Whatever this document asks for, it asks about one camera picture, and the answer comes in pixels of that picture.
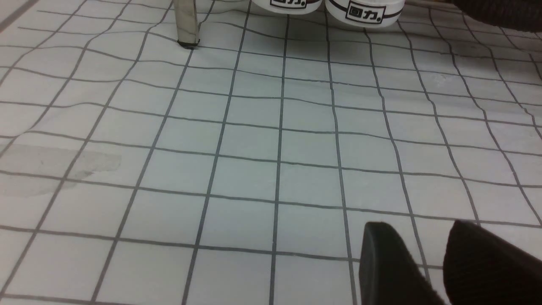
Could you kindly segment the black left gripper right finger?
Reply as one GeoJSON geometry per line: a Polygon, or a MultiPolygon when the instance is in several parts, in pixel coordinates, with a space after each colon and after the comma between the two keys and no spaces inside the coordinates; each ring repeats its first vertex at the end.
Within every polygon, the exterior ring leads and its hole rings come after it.
{"type": "Polygon", "coordinates": [[[453,305],[540,305],[542,263],[476,224],[449,232],[443,282],[453,305]]]}

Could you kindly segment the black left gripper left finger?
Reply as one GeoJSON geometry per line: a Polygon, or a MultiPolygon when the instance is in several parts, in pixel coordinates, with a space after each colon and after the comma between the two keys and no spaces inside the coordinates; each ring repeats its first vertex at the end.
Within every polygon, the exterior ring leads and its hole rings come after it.
{"type": "Polygon", "coordinates": [[[359,287],[363,305],[443,305],[399,233],[385,222],[364,226],[359,287]]]}

